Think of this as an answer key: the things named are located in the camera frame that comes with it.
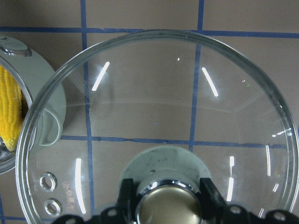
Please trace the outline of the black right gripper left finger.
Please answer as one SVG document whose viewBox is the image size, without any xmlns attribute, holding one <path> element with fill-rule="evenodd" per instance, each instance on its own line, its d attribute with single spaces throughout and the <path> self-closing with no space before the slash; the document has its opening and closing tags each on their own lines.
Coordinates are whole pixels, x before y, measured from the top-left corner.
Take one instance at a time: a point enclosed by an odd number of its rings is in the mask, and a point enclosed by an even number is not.
<svg viewBox="0 0 299 224">
<path fill-rule="evenodd" d="M 136 220 L 136 185 L 132 178 L 122 180 L 116 205 L 120 209 L 122 219 L 126 224 L 132 224 Z"/>
</svg>

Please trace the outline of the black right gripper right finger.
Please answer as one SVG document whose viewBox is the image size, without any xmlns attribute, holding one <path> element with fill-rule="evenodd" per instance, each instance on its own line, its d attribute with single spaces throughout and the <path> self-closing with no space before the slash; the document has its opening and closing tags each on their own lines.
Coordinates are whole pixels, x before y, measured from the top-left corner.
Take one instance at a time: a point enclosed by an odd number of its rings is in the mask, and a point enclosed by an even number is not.
<svg viewBox="0 0 299 224">
<path fill-rule="evenodd" d="M 201 178 L 199 182 L 199 202 L 202 217 L 208 224 L 221 224 L 225 207 L 225 200 L 210 178 Z"/>
</svg>

